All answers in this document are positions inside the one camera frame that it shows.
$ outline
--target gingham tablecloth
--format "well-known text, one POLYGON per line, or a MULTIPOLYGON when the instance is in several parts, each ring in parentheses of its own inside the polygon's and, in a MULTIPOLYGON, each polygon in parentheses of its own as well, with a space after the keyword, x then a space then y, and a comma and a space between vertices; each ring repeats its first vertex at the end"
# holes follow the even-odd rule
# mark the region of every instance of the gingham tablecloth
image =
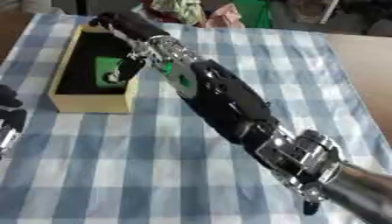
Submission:
MULTIPOLYGON (((134 114, 60 114, 46 95, 84 17, 37 15, 3 63, 28 123, 0 162, 0 223, 358 223, 302 200, 197 117, 156 72, 140 74, 134 114)), ((298 134, 333 137, 345 158, 391 171, 390 148, 322 34, 163 27, 270 101, 298 134)))

